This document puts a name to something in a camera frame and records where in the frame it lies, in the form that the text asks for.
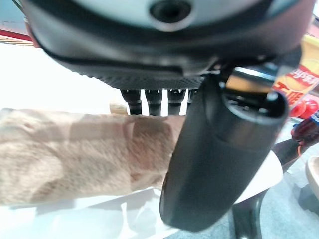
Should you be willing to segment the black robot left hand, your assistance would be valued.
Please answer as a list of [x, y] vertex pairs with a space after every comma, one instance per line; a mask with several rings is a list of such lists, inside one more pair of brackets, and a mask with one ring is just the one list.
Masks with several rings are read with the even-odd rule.
[[129, 91], [194, 89], [160, 197], [174, 228], [204, 230], [233, 206], [289, 114], [273, 90], [226, 86], [301, 51], [313, 0], [23, 0], [40, 47], [62, 66]]

